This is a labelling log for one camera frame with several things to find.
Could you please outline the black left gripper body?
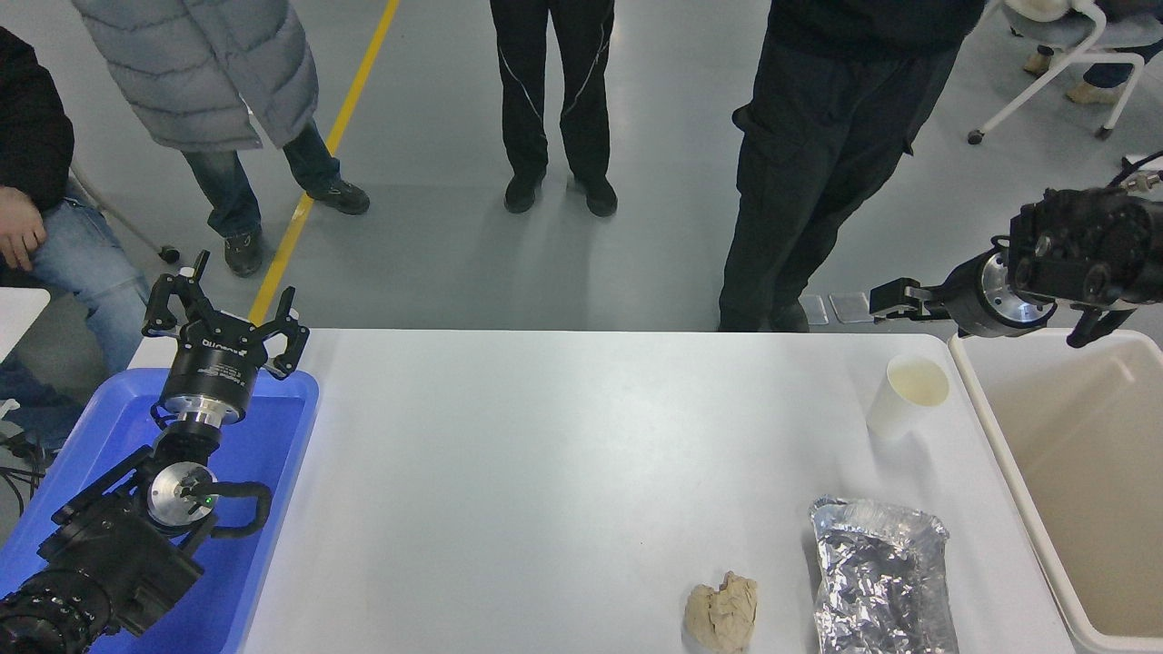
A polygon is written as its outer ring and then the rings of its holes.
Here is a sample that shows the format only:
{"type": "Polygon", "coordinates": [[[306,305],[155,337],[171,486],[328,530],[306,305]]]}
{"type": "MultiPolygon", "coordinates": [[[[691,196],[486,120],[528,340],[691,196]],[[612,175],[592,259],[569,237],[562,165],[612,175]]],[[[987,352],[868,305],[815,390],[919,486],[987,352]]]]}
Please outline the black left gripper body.
{"type": "Polygon", "coordinates": [[[186,324],[178,332],[174,364],[162,390],[162,405],[181,412],[195,399],[212,399],[229,412],[249,408],[259,368],[266,362],[254,324],[227,314],[186,324]]]}

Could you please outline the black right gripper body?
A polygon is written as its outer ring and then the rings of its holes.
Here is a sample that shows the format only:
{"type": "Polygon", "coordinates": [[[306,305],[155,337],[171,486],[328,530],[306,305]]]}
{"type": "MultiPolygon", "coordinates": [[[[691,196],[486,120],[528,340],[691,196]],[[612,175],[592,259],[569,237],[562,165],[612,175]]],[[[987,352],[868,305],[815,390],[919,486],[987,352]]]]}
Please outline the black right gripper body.
{"type": "Polygon", "coordinates": [[[996,253],[982,253],[956,266],[941,285],[941,307],[957,326],[959,337],[998,337],[1003,324],[986,306],[983,276],[996,253]]]}

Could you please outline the person's hand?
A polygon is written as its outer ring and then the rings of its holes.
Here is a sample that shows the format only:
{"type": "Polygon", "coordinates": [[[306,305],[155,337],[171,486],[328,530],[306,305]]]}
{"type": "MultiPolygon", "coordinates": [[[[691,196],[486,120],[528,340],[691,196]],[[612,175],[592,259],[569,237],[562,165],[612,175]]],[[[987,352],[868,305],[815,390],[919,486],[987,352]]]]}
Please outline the person's hand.
{"type": "Polygon", "coordinates": [[[1,253],[5,264],[33,273],[33,257],[45,244],[45,223],[33,198],[1,186],[1,253]]]}

